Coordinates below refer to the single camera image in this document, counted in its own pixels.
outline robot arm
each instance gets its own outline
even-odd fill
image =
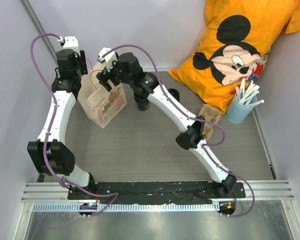
[[[56,53],[59,76],[56,76],[51,86],[57,103],[53,98],[51,99],[44,127],[37,141],[28,143],[27,151],[36,170],[41,174],[51,175],[44,161],[43,145],[57,104],[47,140],[46,152],[49,164],[59,178],[65,178],[79,187],[86,188],[87,191],[94,192],[95,184],[92,175],[75,164],[75,156],[66,147],[65,141],[69,116],[81,88],[81,75],[88,74],[85,52],[79,49],[78,40],[74,36],[61,38],[58,42],[63,46],[63,49]]]
[[[167,96],[165,96],[157,77],[150,72],[144,72],[138,59],[131,52],[123,53],[120,56],[115,52],[110,52],[103,57],[109,51],[110,48],[103,48],[99,53],[98,60],[100,62],[106,62],[106,67],[102,72],[97,74],[100,84],[108,91],[111,90],[108,80],[111,80],[115,86],[120,83],[129,84],[133,89],[135,99],[137,98],[138,101],[149,101],[157,105],[171,118],[181,131],[176,138],[177,144],[181,148],[192,152],[204,165],[212,180],[217,183],[219,188],[223,192],[229,193],[237,179],[225,171],[222,171],[213,163],[206,151],[220,167],[228,170],[222,165],[208,146],[204,146],[206,151],[201,148],[202,145],[207,143],[202,135],[204,123],[189,119],[183,115],[181,111],[186,113],[189,117],[196,118],[196,115],[185,109],[163,85],[162,87],[167,93]],[[170,98],[177,107],[175,107],[168,98]]]

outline black mounting plate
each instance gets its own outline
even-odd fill
[[[119,193],[113,204],[139,205],[196,205],[211,204],[211,199],[233,199],[234,193],[221,196],[216,185],[208,181],[152,181],[152,182],[98,182],[100,195]],[[244,185],[236,182],[233,186],[237,199],[246,197]],[[68,194],[69,200],[82,200],[77,195]],[[101,197],[100,203],[108,204],[111,197]]]

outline orange wire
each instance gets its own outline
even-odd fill
[[[96,85],[94,84],[94,82],[92,81],[92,74],[94,72],[101,72],[102,70],[99,70],[99,69],[96,69],[96,70],[93,70],[91,73],[90,73],[90,81],[92,83],[92,85],[94,86],[94,88],[97,90],[98,88],[96,87]]]
[[[89,58],[87,58],[87,57],[85,57],[85,59],[87,59],[88,60],[88,62],[90,63],[90,65],[91,65],[91,70],[93,70],[94,69],[94,66],[92,65],[92,62],[90,61],[90,59]]]

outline mickey mouse print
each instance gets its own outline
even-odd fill
[[[204,21],[197,50],[169,73],[225,114],[241,80],[247,87],[264,71],[278,36],[300,31],[300,0],[206,0]]]
[[[260,53],[254,46],[242,42],[250,30],[250,21],[245,16],[226,18],[216,33],[216,39],[224,46],[217,49],[209,60],[204,52],[196,52],[193,66],[198,70],[211,68],[212,76],[222,85],[248,80],[255,73],[260,75],[266,61],[261,61]]]

